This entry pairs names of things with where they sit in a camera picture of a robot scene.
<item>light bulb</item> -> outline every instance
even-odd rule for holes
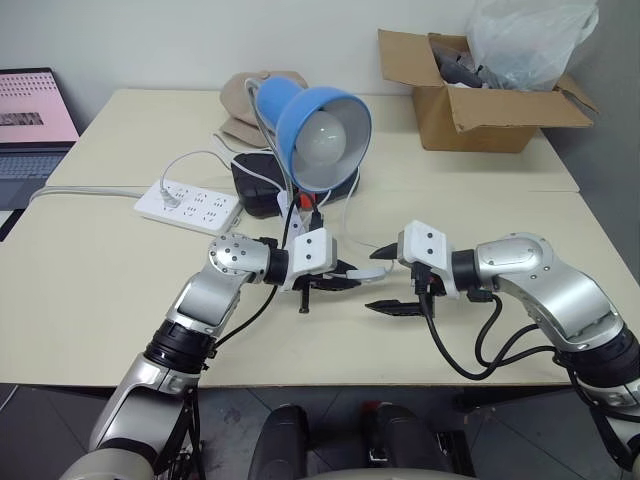
[[[337,163],[346,145],[342,122],[322,110],[311,115],[296,139],[296,150],[305,163],[323,167]]]

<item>beige cloth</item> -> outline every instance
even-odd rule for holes
[[[229,112],[230,118],[222,124],[220,130],[255,147],[266,147],[267,141],[258,129],[249,97],[244,88],[247,78],[266,80],[271,76],[288,77],[303,88],[307,82],[297,72],[292,71],[264,71],[236,73],[225,83],[220,92],[220,103]]]

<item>white power strip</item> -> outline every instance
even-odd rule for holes
[[[228,231],[242,210],[240,200],[235,195],[171,180],[165,180],[164,187],[180,200],[177,207],[165,205],[158,180],[136,202],[135,210],[152,220],[214,235]]]

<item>gray floor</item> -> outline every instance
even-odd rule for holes
[[[0,402],[11,390],[0,384]],[[456,413],[447,388],[268,388],[205,390],[202,436],[210,479],[246,478],[262,423],[279,405],[307,411],[309,473],[362,465],[358,412],[365,401],[404,405],[433,429],[466,432],[481,479],[630,478],[609,459],[587,409],[572,392]],[[0,478],[55,479],[87,449],[105,400],[20,387],[0,413]]]

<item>laptop keyboard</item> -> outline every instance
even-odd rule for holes
[[[0,155],[0,180],[47,178],[64,155]]]

